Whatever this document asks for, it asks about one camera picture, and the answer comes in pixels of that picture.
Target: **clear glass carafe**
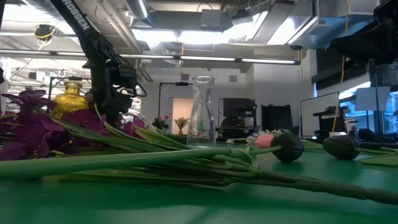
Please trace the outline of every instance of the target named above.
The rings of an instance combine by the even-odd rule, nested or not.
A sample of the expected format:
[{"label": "clear glass carafe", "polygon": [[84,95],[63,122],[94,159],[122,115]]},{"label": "clear glass carafe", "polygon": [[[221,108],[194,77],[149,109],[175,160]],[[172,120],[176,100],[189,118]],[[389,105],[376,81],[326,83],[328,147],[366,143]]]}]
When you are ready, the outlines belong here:
[{"label": "clear glass carafe", "polygon": [[214,78],[193,77],[193,108],[188,125],[187,145],[209,148],[216,146],[216,126],[211,107]]}]

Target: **whiteboard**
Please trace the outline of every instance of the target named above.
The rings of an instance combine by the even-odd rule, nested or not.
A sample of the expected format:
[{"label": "whiteboard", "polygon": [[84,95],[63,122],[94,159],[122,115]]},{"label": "whiteboard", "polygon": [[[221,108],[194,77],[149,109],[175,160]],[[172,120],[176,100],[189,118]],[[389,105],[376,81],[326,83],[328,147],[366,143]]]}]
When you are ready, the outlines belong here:
[{"label": "whiteboard", "polygon": [[338,92],[301,101],[303,136],[314,136],[314,131],[320,129],[319,118],[313,116],[314,113],[323,112],[328,106],[337,106],[337,104]]}]

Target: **ceiling vent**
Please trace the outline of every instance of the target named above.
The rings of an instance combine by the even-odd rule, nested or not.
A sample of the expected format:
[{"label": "ceiling vent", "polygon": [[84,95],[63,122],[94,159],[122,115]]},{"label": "ceiling vent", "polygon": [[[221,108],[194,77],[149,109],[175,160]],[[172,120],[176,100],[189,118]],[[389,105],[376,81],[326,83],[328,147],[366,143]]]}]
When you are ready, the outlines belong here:
[{"label": "ceiling vent", "polygon": [[230,75],[229,76],[229,82],[238,82],[238,76],[237,75]]},{"label": "ceiling vent", "polygon": [[189,74],[182,74],[181,81],[189,81]]}]

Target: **green table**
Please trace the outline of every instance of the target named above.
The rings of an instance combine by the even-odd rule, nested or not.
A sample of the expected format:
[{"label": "green table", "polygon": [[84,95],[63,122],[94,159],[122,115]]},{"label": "green table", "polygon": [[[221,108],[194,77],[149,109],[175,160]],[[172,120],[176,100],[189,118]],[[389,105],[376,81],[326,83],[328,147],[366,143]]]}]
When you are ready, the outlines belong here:
[{"label": "green table", "polygon": [[[398,191],[398,169],[305,152],[261,169]],[[278,187],[225,188],[109,182],[0,183],[0,223],[397,223],[398,206]]]}]

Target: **pink flower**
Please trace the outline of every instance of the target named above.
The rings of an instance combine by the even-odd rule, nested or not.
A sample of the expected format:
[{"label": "pink flower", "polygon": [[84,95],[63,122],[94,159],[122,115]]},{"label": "pink flower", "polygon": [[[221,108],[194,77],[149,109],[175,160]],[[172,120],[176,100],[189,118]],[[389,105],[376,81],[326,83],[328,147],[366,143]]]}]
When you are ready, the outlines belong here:
[{"label": "pink flower", "polygon": [[256,142],[254,142],[256,144],[257,147],[261,148],[261,149],[267,149],[269,147],[271,147],[271,141],[273,140],[274,136],[271,134],[265,134],[262,136],[258,136],[256,139]]}]

